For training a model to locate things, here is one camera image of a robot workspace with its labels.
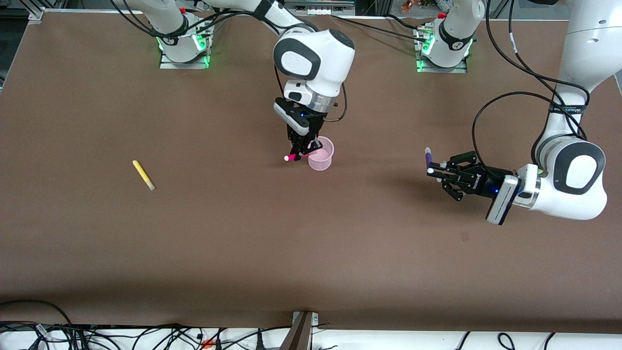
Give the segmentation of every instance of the purple marker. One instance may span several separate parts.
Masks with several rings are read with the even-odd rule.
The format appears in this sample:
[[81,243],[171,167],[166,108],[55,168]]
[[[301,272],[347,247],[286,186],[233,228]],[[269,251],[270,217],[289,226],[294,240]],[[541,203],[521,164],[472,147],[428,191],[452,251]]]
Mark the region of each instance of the purple marker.
[[432,162],[432,151],[430,150],[429,147],[426,147],[425,148],[425,167],[427,168],[428,173],[434,172],[434,169],[430,168],[431,162]]

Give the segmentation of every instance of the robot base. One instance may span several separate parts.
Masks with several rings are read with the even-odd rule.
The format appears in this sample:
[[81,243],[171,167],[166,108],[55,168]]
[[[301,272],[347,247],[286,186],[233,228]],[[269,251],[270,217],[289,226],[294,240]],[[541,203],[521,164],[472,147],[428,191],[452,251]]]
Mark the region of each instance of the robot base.
[[205,33],[205,50],[189,62],[174,62],[170,60],[160,47],[160,69],[207,69],[210,68],[211,45],[214,39],[214,27],[208,28]]
[[[424,27],[420,27],[420,29],[414,29],[412,31],[415,37],[421,37],[424,39],[429,39],[430,34]],[[424,47],[427,45],[425,42],[415,41],[415,59],[417,60],[417,72],[428,72],[428,73],[466,73],[467,71],[467,57],[468,55],[460,61],[460,63],[455,67],[445,68],[439,67],[430,61],[422,52]]]

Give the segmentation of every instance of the black cable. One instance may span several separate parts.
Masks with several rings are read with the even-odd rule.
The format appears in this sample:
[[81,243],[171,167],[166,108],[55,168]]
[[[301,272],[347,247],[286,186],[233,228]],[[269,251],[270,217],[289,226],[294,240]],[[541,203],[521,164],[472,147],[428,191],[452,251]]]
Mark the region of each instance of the black cable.
[[553,338],[553,336],[555,335],[555,332],[549,334],[548,337],[546,337],[546,340],[544,341],[544,349],[543,350],[547,350],[547,348],[549,347],[549,341],[551,338]]
[[206,346],[211,346],[211,342],[215,339],[215,338],[219,338],[220,334],[226,330],[226,328],[218,328],[218,331],[216,332],[216,334],[214,334],[210,339],[206,340],[206,341],[202,341],[199,342],[199,346],[197,347],[197,350],[202,350],[203,349],[203,345],[205,344]]
[[136,337],[136,340],[134,340],[134,344],[132,344],[132,350],[135,350],[135,349],[136,349],[136,344],[138,343],[138,341],[140,340],[140,338],[141,338],[142,336],[144,336],[144,335],[148,334],[147,332],[149,332],[149,331],[150,331],[150,329],[149,329],[149,328],[147,328],[147,329],[145,329],[144,331],[142,331],[142,333],[141,333],[141,334],[138,334],[138,337]]
[[4,325],[1,325],[1,326],[0,326],[0,334],[2,334],[2,333],[4,333],[4,332],[17,331],[18,329],[22,329],[22,328],[28,328],[28,326],[27,326],[27,325],[24,325],[24,324],[20,324],[20,325],[18,325],[17,327],[9,327],[9,326],[10,326],[10,325],[12,325],[12,324],[17,324],[17,323],[14,323],[14,322],[9,322],[9,323],[6,323],[6,324],[4,324]]
[[486,110],[486,108],[488,108],[488,106],[492,105],[494,102],[496,102],[496,101],[498,101],[498,100],[500,100],[502,98],[505,98],[505,97],[508,97],[508,96],[514,96],[514,95],[533,96],[533,97],[540,98],[541,100],[544,100],[546,102],[549,102],[551,105],[556,106],[557,108],[560,108],[562,110],[562,113],[566,114],[566,118],[572,119],[575,122],[575,124],[577,125],[577,127],[581,128],[581,126],[578,125],[578,123],[575,120],[575,118],[568,111],[566,111],[563,108],[561,108],[561,106],[557,102],[551,100],[550,98],[546,98],[546,97],[544,97],[542,95],[539,95],[537,93],[527,92],[527,91],[515,91],[515,92],[509,92],[509,93],[504,93],[503,95],[499,95],[499,96],[493,98],[492,100],[490,100],[488,103],[486,103],[484,105],[484,107],[482,107],[480,109],[480,111],[477,113],[477,115],[473,119],[473,126],[471,127],[471,137],[473,139],[473,148],[475,149],[475,154],[477,155],[477,158],[480,160],[482,168],[484,168],[486,170],[488,170],[488,167],[486,166],[486,164],[482,160],[482,158],[480,156],[480,150],[477,148],[477,142],[475,140],[475,126],[476,126],[477,121],[480,118],[481,114],[484,112],[484,110]]
[[[507,347],[503,343],[503,340],[501,340],[501,337],[506,337],[509,340],[511,348]],[[512,338],[507,333],[499,333],[499,334],[497,334],[497,341],[499,342],[499,345],[501,345],[502,347],[505,348],[505,350],[516,350],[516,348],[514,347],[514,342],[512,341]]]
[[188,337],[188,336],[187,336],[187,334],[186,334],[186,332],[187,332],[187,331],[190,331],[190,330],[191,330],[191,328],[186,328],[184,331],[182,331],[181,329],[178,329],[178,330],[177,330],[177,334],[176,334],[175,336],[173,336],[173,337],[171,337],[171,338],[169,339],[169,342],[166,344],[166,347],[164,348],[164,350],[169,350],[169,349],[170,349],[170,346],[171,346],[171,345],[173,344],[173,342],[174,342],[175,340],[177,340],[177,339],[179,339],[179,340],[181,340],[181,341],[184,341],[184,342],[186,342],[187,344],[189,344],[189,345],[191,345],[191,346],[194,346],[194,344],[192,344],[192,343],[188,342],[186,339],[181,338],[182,336],[186,336],[186,337]]
[[426,40],[424,38],[414,37],[412,35],[405,35],[405,34],[400,34],[400,33],[392,32],[392,31],[388,31],[386,29],[370,26],[369,24],[365,24],[365,23],[355,22],[355,21],[349,20],[347,18],[341,18],[341,17],[335,16],[335,15],[331,15],[331,16],[334,17],[334,18],[340,19],[342,21],[348,22],[348,23],[356,24],[358,26],[363,26],[363,27],[375,29],[377,31],[381,31],[381,32],[385,32],[385,33],[388,33],[388,34],[397,35],[399,37],[405,37],[405,38],[408,38],[408,39],[411,39],[411,40],[415,40],[415,41],[419,41],[419,42],[426,42]]
[[136,27],[138,30],[140,30],[143,33],[146,33],[146,34],[149,34],[149,35],[153,36],[153,34],[150,31],[145,30],[145,28],[143,28],[143,27],[139,26],[138,24],[134,23],[134,21],[132,21],[128,16],[126,16],[125,13],[123,13],[123,11],[119,8],[119,6],[117,6],[117,4],[114,3],[113,0],[110,0],[110,3],[115,8],[115,10],[117,10],[117,12],[119,12],[119,14],[122,15],[123,18],[125,18],[125,20],[127,20],[128,22],[130,22],[130,24],[132,24],[132,26]]
[[367,10],[365,12],[363,12],[363,16],[367,15],[369,13],[369,10],[371,10],[371,7],[374,6],[376,4],[377,0],[374,0],[371,4],[369,4],[369,7],[367,7]]
[[175,329],[172,328],[170,330],[170,334],[165,336],[164,338],[162,338],[162,340],[160,340],[154,347],[153,350],[156,350],[158,346],[160,346],[162,343],[164,343],[165,341],[170,340],[173,337],[173,334],[175,334]]
[[467,341],[467,337],[468,337],[469,334],[471,334],[470,331],[466,332],[465,335],[462,336],[462,340],[460,341],[460,344],[458,345],[456,350],[462,350],[462,347],[465,345],[465,341]]
[[501,55],[503,57],[503,59],[505,59],[506,61],[508,61],[508,63],[510,63],[511,65],[515,66],[516,68],[522,70],[523,72],[535,76],[535,77],[539,77],[540,79],[546,80],[548,82],[554,82],[554,83],[558,83],[558,84],[563,84],[563,85],[568,85],[571,87],[575,87],[581,91],[583,91],[585,93],[585,105],[589,105],[590,104],[590,92],[584,88],[581,85],[577,85],[574,83],[570,83],[570,82],[565,82],[563,80],[559,80],[559,79],[554,79],[554,78],[550,78],[550,77],[545,77],[544,75],[538,74],[538,73],[534,73],[534,72],[530,72],[528,69],[526,69],[525,67],[517,64],[516,62],[514,62],[513,60],[511,60],[502,50],[501,48],[499,48],[499,45],[497,45],[497,42],[494,39],[493,36],[493,32],[490,29],[490,13],[488,12],[488,9],[490,8],[490,3],[492,0],[487,0],[486,3],[486,31],[488,32],[488,37],[490,38],[490,41],[493,44],[494,49],[497,51],[497,53],[499,55]]
[[268,331],[272,331],[272,330],[275,330],[275,329],[284,329],[284,328],[291,328],[291,327],[292,327],[292,326],[271,327],[271,328],[266,328],[266,329],[262,329],[262,330],[259,330],[259,331],[256,331],[256,332],[253,332],[253,333],[251,333],[251,334],[249,334],[249,335],[243,336],[242,338],[239,338],[238,340],[235,340],[235,341],[231,342],[231,344],[229,344],[229,345],[225,346],[225,347],[223,348],[223,350],[227,350],[228,348],[230,348],[230,347],[234,346],[235,344],[238,344],[238,343],[239,343],[239,342],[241,342],[242,340],[244,340],[244,339],[246,339],[246,338],[250,338],[250,337],[252,337],[252,336],[255,336],[255,335],[259,334],[259,333],[268,332]]
[[341,83],[341,89],[343,90],[343,113],[337,119],[324,118],[324,121],[327,121],[329,123],[336,123],[338,121],[341,121],[343,117],[346,116],[346,113],[348,113],[348,94],[346,93],[346,85],[344,83]]
[[97,345],[101,346],[102,348],[105,348],[106,350],[112,350],[111,348],[105,346],[104,344],[101,344],[101,343],[99,343],[97,341],[94,341],[94,340],[89,340],[89,343],[97,344]]
[[279,82],[279,89],[281,90],[281,95],[285,97],[285,91],[283,90],[283,84],[281,84],[281,78],[279,77],[279,71],[276,68],[276,64],[274,65],[274,75],[276,76],[276,81]]
[[[145,335],[158,332],[158,331],[162,330],[162,328],[150,328],[148,330],[151,331],[151,332],[147,332],[147,333],[145,333]],[[131,338],[131,339],[134,339],[134,338],[138,338],[139,337],[139,336],[126,336],[126,335],[123,335],[123,334],[102,334],[102,333],[98,333],[98,332],[92,331],[90,329],[87,329],[86,331],[87,332],[93,332],[92,336],[101,336],[102,338]]]
[[108,342],[110,342],[112,345],[114,345],[116,347],[117,350],[121,350],[121,348],[119,347],[119,345],[113,341],[111,338],[111,336],[108,336],[107,334],[101,334],[101,333],[97,333],[97,332],[93,332],[93,336],[99,337],[99,338],[103,338],[105,340],[107,340]]
[[[65,321],[67,322],[69,326],[73,326],[73,323],[69,319],[69,316],[67,316],[67,314],[60,307],[58,307],[56,304],[50,303],[49,301],[36,300],[36,299],[18,299],[18,300],[5,301],[3,303],[0,303],[0,306],[10,305],[10,304],[19,304],[19,303],[35,303],[35,304],[43,304],[43,305],[50,306],[56,311],[58,311],[58,313],[60,313],[63,316],[63,318],[65,319]],[[80,336],[80,340],[82,344],[86,344],[84,333],[81,333],[78,331],[78,335]],[[75,349],[78,350],[78,341],[75,338],[73,339],[73,345]]]
[[[512,0],[511,4],[509,5],[509,15],[508,15],[508,33],[509,35],[513,38],[514,34],[512,32],[512,14],[514,13],[514,2],[515,0]],[[531,69],[527,63],[525,63],[525,61],[523,61],[522,57],[518,54],[518,50],[514,51],[514,55],[516,56],[516,59],[518,59],[518,62],[520,62],[522,64],[523,67],[525,67],[525,69],[527,69],[530,72],[534,72],[533,69]],[[543,79],[541,79],[540,77],[536,77],[536,79],[543,84],[547,89],[549,89],[549,91],[551,91],[555,97],[557,97],[557,99],[561,102],[562,105],[565,105],[564,100],[562,99],[562,97],[559,95],[559,93],[557,91],[555,91],[554,88],[552,88],[547,82],[545,82]]]
[[409,28],[409,29],[412,29],[412,30],[414,30],[414,31],[416,31],[416,30],[417,30],[417,27],[416,27],[416,26],[411,26],[410,24],[408,24],[408,23],[406,23],[406,22],[402,21],[402,19],[401,19],[401,18],[399,18],[399,17],[395,16],[394,14],[387,13],[387,14],[384,14],[384,15],[383,15],[383,17],[393,18],[394,20],[396,20],[396,21],[397,21],[397,23],[400,23],[402,26],[404,26],[404,27],[406,27],[406,28]]
[[136,17],[136,15],[134,14],[134,11],[132,11],[132,9],[129,7],[127,0],[123,0],[123,4],[125,5],[125,8],[128,10],[129,15],[132,16],[132,18],[136,22],[138,22],[141,25],[141,27],[145,28],[145,30],[147,30],[147,31],[151,31],[151,28],[149,28],[149,26],[144,24],[140,19],[138,19],[138,17]]
[[[203,32],[203,31],[205,31],[206,29],[209,29],[209,28],[211,28],[211,27],[215,26],[216,24],[218,24],[218,23],[220,23],[220,22],[226,21],[227,19],[229,19],[229,18],[231,18],[231,17],[234,17],[234,16],[242,16],[242,15],[252,16],[253,14],[254,14],[254,12],[248,12],[248,11],[240,11],[240,12],[234,12],[234,13],[231,13],[229,16],[225,16],[225,17],[222,17],[222,18],[219,18],[219,19],[215,19],[212,23],[209,23],[207,26],[202,27],[199,31],[197,31],[197,34],[199,34],[199,33]],[[197,24],[199,24],[199,23],[200,23],[201,21],[203,21],[204,19],[202,19],[202,20],[198,21],[197,23],[194,23],[192,26],[196,26]]]

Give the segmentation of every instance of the metal bracket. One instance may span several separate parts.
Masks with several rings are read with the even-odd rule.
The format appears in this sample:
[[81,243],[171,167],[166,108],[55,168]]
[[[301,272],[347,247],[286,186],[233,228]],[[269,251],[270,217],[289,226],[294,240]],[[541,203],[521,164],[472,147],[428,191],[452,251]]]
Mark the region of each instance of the metal bracket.
[[28,11],[28,25],[30,24],[40,24],[41,18],[43,18],[43,13],[45,12],[45,7],[41,5],[35,4],[32,0],[19,0],[22,3],[26,11]]
[[319,318],[311,311],[297,311],[292,316],[293,325],[287,332],[279,350],[309,350],[311,329],[318,325]]
[[413,29],[412,33],[414,37],[426,39],[427,42],[419,42],[415,40],[415,59],[417,60],[417,72],[427,73],[466,73],[467,71],[467,57],[462,58],[460,63],[455,67],[445,68],[439,67],[430,61],[423,51],[427,49],[427,45],[434,39],[434,28],[429,26],[430,23],[426,23],[424,26],[419,26],[417,29]]
[[214,41],[214,27],[209,27],[202,36],[205,36],[205,50],[189,62],[171,61],[160,48],[160,69],[207,69],[210,68],[211,46]]
[[314,16],[318,14],[333,14],[335,16],[356,15],[355,0],[285,0],[283,5],[296,16]]

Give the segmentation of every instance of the green led light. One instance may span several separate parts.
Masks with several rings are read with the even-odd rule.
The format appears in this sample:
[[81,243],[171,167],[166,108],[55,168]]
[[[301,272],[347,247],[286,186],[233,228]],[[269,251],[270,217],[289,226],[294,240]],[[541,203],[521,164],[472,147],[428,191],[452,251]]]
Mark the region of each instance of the green led light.
[[192,40],[194,40],[197,50],[203,51],[205,49],[205,43],[202,41],[200,42],[198,39],[199,38],[196,34],[192,34]]
[[423,53],[424,55],[429,55],[430,54],[430,50],[432,50],[432,46],[434,45],[434,35],[430,35],[430,38],[426,40],[425,44],[424,44],[424,48],[423,48]]

